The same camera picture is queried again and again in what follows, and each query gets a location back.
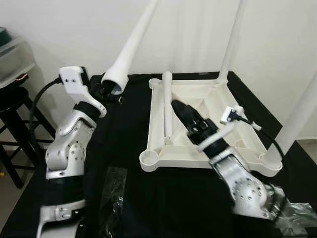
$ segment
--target black cloth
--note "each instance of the black cloth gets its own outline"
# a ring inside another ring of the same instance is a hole
[[[174,74],[173,79],[215,79],[218,73]],[[107,166],[128,169],[124,206],[124,237],[278,237],[272,223],[231,214],[233,202],[226,185],[212,170],[159,168],[147,173],[139,155],[147,146],[151,93],[148,80],[159,74],[131,75],[123,105],[107,108],[107,116],[87,148],[84,196],[89,234],[99,230],[100,197]],[[228,87],[251,120],[276,136],[281,124],[234,74]],[[268,148],[270,142],[259,134]],[[283,169],[268,181],[285,187],[291,202],[309,202],[317,211],[317,165],[297,142],[286,155]],[[4,238],[34,237],[44,171],[36,171],[3,231]]]

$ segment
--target clear plastic bag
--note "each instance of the clear plastic bag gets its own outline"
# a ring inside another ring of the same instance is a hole
[[[126,175],[126,169],[108,167],[100,205],[101,234],[106,238],[116,238],[122,232]]]
[[[305,228],[317,228],[317,215],[309,203],[287,201],[276,227],[285,237],[306,237],[308,234]]]

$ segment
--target white pipe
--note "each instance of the white pipe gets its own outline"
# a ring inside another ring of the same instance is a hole
[[[317,72],[294,107],[286,124],[276,137],[276,142],[284,154],[292,146],[305,123],[317,107]],[[262,162],[271,168],[277,169],[280,166],[281,157],[272,144],[267,153],[263,156]]]
[[[164,72],[162,75],[164,89],[164,124],[165,137],[170,138],[173,135],[173,108],[172,101],[172,79],[171,72]]]
[[[36,238],[41,238],[41,233],[42,233],[43,226],[44,226],[44,223],[40,222],[39,226],[38,226],[38,230],[36,232]]]
[[[229,67],[230,67],[230,63],[231,63],[231,58],[232,58],[232,53],[234,50],[235,43],[236,43],[238,36],[239,36],[240,28],[241,28],[241,23],[242,23],[242,19],[243,19],[243,12],[245,9],[245,5],[246,5],[246,0],[240,0],[239,6],[238,6],[238,9],[236,12],[236,16],[234,19],[234,23],[233,23],[233,26],[231,29],[227,49],[226,49],[224,58],[222,60],[220,74],[217,78],[218,82],[227,80]]]
[[[102,82],[105,80],[110,80],[116,83],[116,87],[112,91],[112,94],[121,94],[125,89],[125,86],[128,82],[127,75],[130,69],[131,62],[149,26],[158,1],[159,0],[150,1],[141,18],[139,19],[137,25],[134,27],[130,37],[122,48],[118,58],[116,59],[114,64],[106,71],[102,78]]]

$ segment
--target wire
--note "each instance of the wire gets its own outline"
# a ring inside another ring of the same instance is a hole
[[[257,125],[254,121],[250,121],[250,120],[245,119],[245,118],[243,118],[243,117],[241,117],[241,116],[239,116],[239,117],[237,118],[237,120],[241,120],[241,121],[243,121],[243,122],[245,122],[245,123],[251,125],[254,129],[256,129],[256,130],[262,132],[262,134],[265,135],[265,136],[273,143],[273,145],[276,147],[278,153],[279,153],[280,156],[282,157],[282,161],[285,161],[285,155],[284,155],[284,153],[283,153],[281,147],[279,146],[279,144],[278,144],[278,143],[276,142],[276,140],[275,140],[273,137],[271,137],[262,127],[260,127],[259,125]],[[287,171],[287,169],[286,169],[286,166],[284,166],[284,171],[285,171],[286,173],[288,173],[288,171]],[[282,200],[282,202],[281,202],[281,204],[280,204],[280,206],[279,206],[278,213],[276,214],[276,216],[275,216],[275,218],[274,218],[274,220],[273,220],[274,223],[275,223],[275,222],[278,220],[278,218],[281,216],[282,211],[283,211],[283,209],[284,209],[284,207],[285,207],[285,205],[286,205],[286,201],[287,201],[287,198],[286,198],[286,196],[284,196],[284,198],[283,198],[283,200]]]
[[[55,80],[53,80],[52,82],[48,83],[47,85],[45,85],[40,92],[38,92],[38,94],[36,95],[33,104],[31,106],[30,109],[30,114],[29,114],[29,130],[30,130],[30,138],[31,138],[31,144],[37,154],[37,156],[39,157],[39,160],[42,158],[43,155],[43,151],[40,147],[40,145],[38,144],[38,142],[36,141],[36,137],[35,137],[35,133],[34,133],[34,124],[33,124],[33,118],[34,118],[34,111],[36,109],[36,105],[40,99],[40,97],[43,95],[43,93],[50,88],[51,86],[53,86],[54,84],[59,84],[61,83],[62,80],[60,77],[56,78]]]

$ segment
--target plastic storage bin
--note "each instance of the plastic storage bin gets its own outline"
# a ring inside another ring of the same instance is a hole
[[[0,88],[14,82],[22,73],[35,66],[32,51],[20,38],[0,47]]]

